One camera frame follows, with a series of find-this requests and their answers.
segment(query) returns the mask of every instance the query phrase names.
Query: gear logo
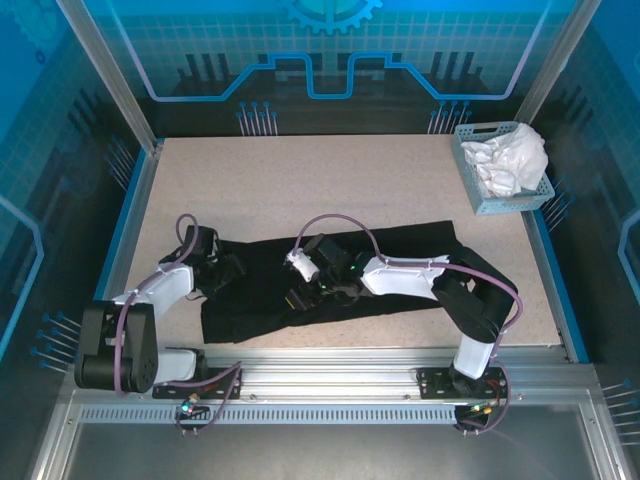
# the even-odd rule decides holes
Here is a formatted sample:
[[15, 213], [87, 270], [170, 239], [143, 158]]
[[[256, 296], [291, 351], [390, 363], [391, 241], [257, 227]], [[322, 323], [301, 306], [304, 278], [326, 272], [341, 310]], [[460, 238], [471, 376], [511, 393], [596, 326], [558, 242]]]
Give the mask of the gear logo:
[[381, 0], [279, 0], [289, 20], [298, 20], [300, 28], [311, 27], [332, 35], [336, 30], [347, 33], [349, 27], [360, 28], [362, 19], [371, 19], [371, 11], [382, 6]]
[[0, 14], [11, 15], [22, 33], [38, 49], [51, 42], [58, 31], [54, 0], [0, 0]]

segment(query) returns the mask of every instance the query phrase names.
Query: black cloth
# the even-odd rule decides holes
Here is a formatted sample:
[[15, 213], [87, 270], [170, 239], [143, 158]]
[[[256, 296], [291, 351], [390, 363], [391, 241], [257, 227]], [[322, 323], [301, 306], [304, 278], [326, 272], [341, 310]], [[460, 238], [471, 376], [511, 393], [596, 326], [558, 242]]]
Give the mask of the black cloth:
[[[383, 228], [373, 230], [373, 233], [381, 252], [392, 257], [436, 257], [451, 254], [460, 246], [450, 221]], [[301, 245], [310, 238], [305, 237]], [[338, 233], [331, 238], [354, 255], [373, 251], [371, 240], [362, 231]], [[248, 272], [202, 304], [205, 343], [238, 343], [285, 327], [438, 307], [436, 301], [426, 298], [382, 295], [360, 297], [350, 306], [327, 297], [309, 311], [295, 311], [285, 301], [285, 295], [301, 278], [299, 273], [284, 265], [295, 238], [222, 243], [225, 253], [235, 253], [245, 262]]]

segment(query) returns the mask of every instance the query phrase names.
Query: white cloth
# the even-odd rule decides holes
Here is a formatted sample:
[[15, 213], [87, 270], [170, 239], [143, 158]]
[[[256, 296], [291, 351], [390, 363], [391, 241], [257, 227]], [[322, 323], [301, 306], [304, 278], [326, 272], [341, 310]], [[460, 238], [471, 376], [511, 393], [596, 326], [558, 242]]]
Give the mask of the white cloth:
[[461, 146], [484, 187], [484, 196], [512, 197], [523, 188], [535, 190], [549, 163], [544, 140], [524, 123], [506, 135]]

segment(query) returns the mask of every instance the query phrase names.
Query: speckled tabletop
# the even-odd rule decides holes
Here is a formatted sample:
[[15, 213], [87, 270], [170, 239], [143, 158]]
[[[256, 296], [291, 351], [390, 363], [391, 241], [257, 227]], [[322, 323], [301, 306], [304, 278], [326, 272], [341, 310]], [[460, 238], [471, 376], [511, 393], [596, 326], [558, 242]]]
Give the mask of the speckled tabletop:
[[[475, 216], [450, 145], [449, 135], [167, 139], [128, 286], [177, 247], [174, 223], [184, 212], [236, 241], [295, 236], [322, 213], [370, 228], [453, 220], [458, 239], [518, 286], [525, 313], [503, 344], [559, 344], [521, 215]], [[308, 233], [353, 229], [326, 220]], [[158, 322], [159, 343], [202, 345], [200, 302], [176, 303]], [[237, 346], [450, 347], [459, 338], [447, 314], [432, 309], [286, 328]]]

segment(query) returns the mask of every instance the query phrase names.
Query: blue plastic basket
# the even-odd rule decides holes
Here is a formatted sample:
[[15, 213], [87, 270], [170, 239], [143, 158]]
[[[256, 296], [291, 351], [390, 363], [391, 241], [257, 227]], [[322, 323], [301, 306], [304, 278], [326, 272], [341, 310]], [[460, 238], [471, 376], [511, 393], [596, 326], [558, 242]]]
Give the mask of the blue plastic basket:
[[478, 185], [478, 176], [473, 167], [464, 158], [462, 142], [485, 142], [491, 138], [513, 132], [518, 127], [518, 122], [495, 123], [469, 123], [458, 125], [453, 137], [453, 156], [458, 165], [458, 171], [467, 190], [467, 196], [476, 215], [489, 215], [493, 213], [524, 212], [537, 210], [550, 198], [555, 191], [545, 173], [540, 180], [535, 192], [522, 190], [511, 198], [487, 198], [482, 196]]

